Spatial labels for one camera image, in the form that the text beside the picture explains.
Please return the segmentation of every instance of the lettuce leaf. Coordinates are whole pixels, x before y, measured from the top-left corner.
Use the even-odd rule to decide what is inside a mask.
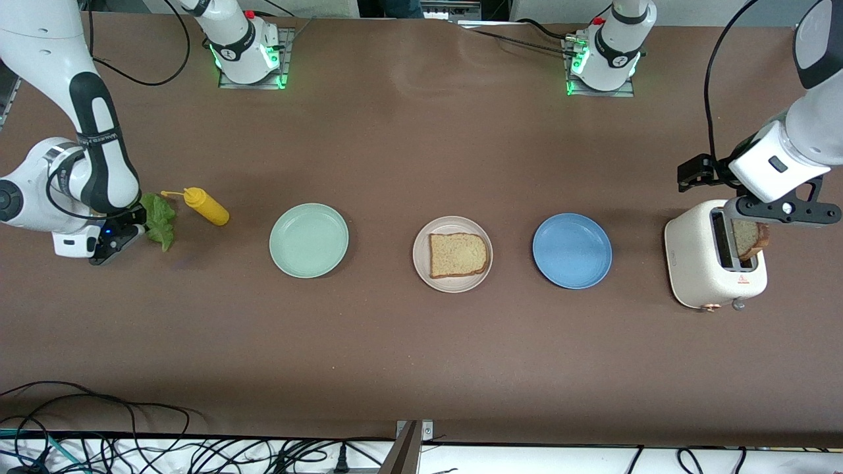
[[[173,224],[175,211],[166,199],[154,192],[141,197],[141,204],[147,210],[147,238],[161,244],[161,251],[167,251],[175,240]]]

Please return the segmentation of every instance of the brown tabletop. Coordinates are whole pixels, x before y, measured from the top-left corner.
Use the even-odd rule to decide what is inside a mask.
[[[178,66],[173,17],[96,18],[98,56],[146,80]],[[695,313],[668,287],[663,226],[733,195],[675,182],[707,150],[718,29],[654,29],[636,97],[603,99],[566,96],[553,53],[420,20],[315,20],[287,90],[219,90],[188,26],[194,52],[172,83],[101,71],[143,190],[200,186],[231,222],[182,204],[169,252],[144,240],[108,267],[0,227],[3,388],[73,380],[192,407],[205,414],[196,433],[383,436],[418,417],[449,440],[843,442],[843,226],[775,227],[770,284],[742,313]],[[553,46],[526,25],[495,31]],[[711,89],[722,153],[803,93],[791,38],[730,35]],[[0,132],[0,175],[51,136],[73,137],[70,121],[25,84]],[[826,201],[843,202],[841,182],[831,174]],[[313,280],[280,272],[267,249],[303,202],[336,208],[351,231],[345,260]],[[533,263],[533,232],[556,213],[608,233],[614,261],[596,287],[558,288]],[[490,275],[465,294],[429,288],[411,262],[416,233],[444,215],[475,220],[494,245]],[[56,411],[56,426],[128,429],[101,405]]]

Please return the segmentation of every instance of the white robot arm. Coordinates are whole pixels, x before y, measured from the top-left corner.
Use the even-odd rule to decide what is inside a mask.
[[[0,58],[67,114],[78,140],[38,143],[0,179],[0,221],[52,232],[60,256],[107,261],[143,234],[145,215],[137,205],[137,172],[85,45],[77,3],[0,0]]]
[[[843,0],[819,0],[793,40],[799,79],[807,93],[770,119],[732,154],[708,154],[678,169],[679,191],[727,184],[738,190],[730,218],[821,226],[840,220],[840,208],[817,200],[822,175],[843,164]],[[812,187],[807,200],[795,189]]]
[[[244,14],[237,0],[179,0],[196,18],[211,42],[211,51],[223,73],[240,84],[257,83],[278,69],[278,28],[251,12]]]
[[[584,43],[571,72],[590,88],[618,89],[635,72],[641,46],[656,23],[652,0],[614,0],[604,22],[577,32]]]

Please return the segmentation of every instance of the mustard bottle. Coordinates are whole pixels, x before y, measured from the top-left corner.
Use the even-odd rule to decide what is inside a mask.
[[[185,204],[202,215],[203,218],[211,221],[214,225],[225,225],[228,222],[228,211],[220,205],[213,197],[210,197],[204,189],[198,187],[185,188],[185,192],[161,191],[162,196],[175,194],[185,199]]]

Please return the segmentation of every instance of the slice of bread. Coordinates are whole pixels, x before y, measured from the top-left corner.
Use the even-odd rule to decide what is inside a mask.
[[[732,231],[740,261],[749,260],[770,243],[770,226],[767,224],[734,219]]]
[[[479,235],[430,234],[430,277],[468,277],[486,271],[489,250]]]

